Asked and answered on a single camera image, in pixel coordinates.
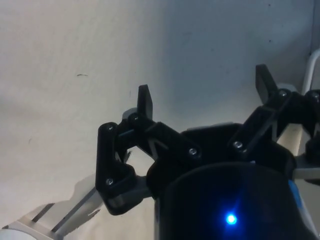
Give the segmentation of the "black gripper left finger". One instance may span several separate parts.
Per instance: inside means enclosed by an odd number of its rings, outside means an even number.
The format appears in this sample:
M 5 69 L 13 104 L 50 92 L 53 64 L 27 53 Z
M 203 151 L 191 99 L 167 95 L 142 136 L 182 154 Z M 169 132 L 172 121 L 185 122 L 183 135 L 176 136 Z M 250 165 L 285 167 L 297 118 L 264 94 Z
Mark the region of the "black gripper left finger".
M 128 149 L 138 147 L 154 163 L 145 176 L 127 163 Z M 108 211 L 122 215 L 143 199 L 157 199 L 177 177 L 201 163 L 199 145 L 162 122 L 153 121 L 148 85 L 138 88 L 136 110 L 120 124 L 98 128 L 95 188 Z

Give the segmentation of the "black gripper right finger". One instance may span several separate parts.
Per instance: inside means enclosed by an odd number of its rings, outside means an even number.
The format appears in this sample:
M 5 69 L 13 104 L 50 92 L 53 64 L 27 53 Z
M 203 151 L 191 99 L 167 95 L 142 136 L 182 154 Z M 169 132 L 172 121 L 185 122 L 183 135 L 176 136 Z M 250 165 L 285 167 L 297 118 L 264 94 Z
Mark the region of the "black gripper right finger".
M 255 87 L 262 100 L 259 106 L 233 135 L 228 147 L 237 158 L 276 142 L 287 125 L 302 125 L 310 136 L 305 145 L 309 161 L 320 159 L 320 91 L 305 94 L 278 88 L 268 67 L 255 67 Z

